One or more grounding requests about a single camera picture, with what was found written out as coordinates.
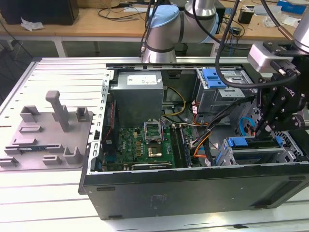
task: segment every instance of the metal slotted table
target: metal slotted table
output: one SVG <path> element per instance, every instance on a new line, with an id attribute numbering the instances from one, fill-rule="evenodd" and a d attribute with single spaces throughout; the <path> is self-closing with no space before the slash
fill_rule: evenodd
<path id="1" fill-rule="evenodd" d="M 182 58 L 181 63 L 214 63 L 213 58 Z M 48 90 L 59 90 L 69 111 L 87 106 L 100 112 L 106 63 L 138 63 L 137 58 L 44 58 L 32 62 L 0 107 L 1 150 L 21 121 L 24 105 L 41 112 L 52 108 L 44 100 Z M 245 58 L 223 58 L 222 63 L 246 63 Z M 1 231 L 307 231 L 309 229 L 309 188 L 276 209 L 221 212 L 170 217 L 102 221 L 87 195 L 77 190 L 81 170 L 0 173 Z"/>

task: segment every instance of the floor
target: floor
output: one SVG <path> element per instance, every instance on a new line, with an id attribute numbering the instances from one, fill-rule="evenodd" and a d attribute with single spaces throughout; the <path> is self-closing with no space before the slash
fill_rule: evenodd
<path id="1" fill-rule="evenodd" d="M 130 46 L 126 42 L 99 42 L 100 53 L 95 54 L 92 42 L 65 42 L 65 48 L 69 57 L 137 57 L 139 55 L 140 43 L 131 42 Z M 46 41 L 24 41 L 23 46 L 34 57 L 58 57 L 53 42 Z M 0 57 L 0 104 L 10 93 L 11 89 L 23 74 L 31 58 L 16 44 L 14 51 Z M 190 43 L 186 56 L 205 57 L 211 53 L 212 44 L 208 43 Z M 248 51 L 238 50 L 231 56 L 247 56 Z M 223 56 L 228 56 L 228 52 L 223 52 Z"/>

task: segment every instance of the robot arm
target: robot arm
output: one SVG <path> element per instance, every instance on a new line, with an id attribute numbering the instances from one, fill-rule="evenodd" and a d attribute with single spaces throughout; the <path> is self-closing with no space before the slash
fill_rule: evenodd
<path id="1" fill-rule="evenodd" d="M 202 25 L 214 34 L 218 26 L 214 0 L 197 0 L 195 10 Z M 172 63 L 176 62 L 176 43 L 202 43 L 207 34 L 196 23 L 190 0 L 184 11 L 172 5 L 158 6 L 147 38 L 142 62 Z"/>
<path id="2" fill-rule="evenodd" d="M 274 73 L 270 81 L 297 75 L 295 81 L 286 85 L 258 90 L 261 119 L 255 129 L 256 137 L 266 137 L 271 130 L 304 129 L 305 121 L 297 112 L 307 110 L 304 107 L 309 99 L 309 11 L 296 28 L 292 41 L 254 44 L 248 61 L 260 73 Z"/>

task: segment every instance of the green motherboard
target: green motherboard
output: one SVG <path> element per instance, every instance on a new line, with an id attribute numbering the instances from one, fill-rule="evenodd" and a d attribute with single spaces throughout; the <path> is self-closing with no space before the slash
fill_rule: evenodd
<path id="1" fill-rule="evenodd" d="M 169 127 L 161 129 L 162 138 L 149 140 L 148 137 L 160 136 L 158 127 L 147 128 L 147 139 L 145 138 L 144 127 L 121 128 L 119 131 L 118 149 L 112 160 L 107 160 L 108 171 L 116 171 L 117 164 L 141 164 L 141 163 L 169 163 L 175 167 L 173 149 Z M 190 127 L 183 127 L 183 133 L 187 144 L 192 141 L 192 130 Z"/>

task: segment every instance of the blue plastic clip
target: blue plastic clip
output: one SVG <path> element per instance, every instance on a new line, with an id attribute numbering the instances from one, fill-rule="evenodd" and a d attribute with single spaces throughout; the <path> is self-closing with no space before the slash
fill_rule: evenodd
<path id="1" fill-rule="evenodd" d="M 282 138 L 280 136 L 277 135 L 275 137 L 275 139 L 276 139 L 277 143 L 279 144 L 279 146 L 283 146 L 283 140 L 282 140 Z"/>
<path id="2" fill-rule="evenodd" d="M 202 71 L 208 88 L 226 88 L 226 85 L 220 80 L 215 69 L 202 69 Z"/>
<path id="3" fill-rule="evenodd" d="M 230 147 L 233 146 L 248 146 L 247 140 L 243 137 L 229 138 L 227 143 Z"/>

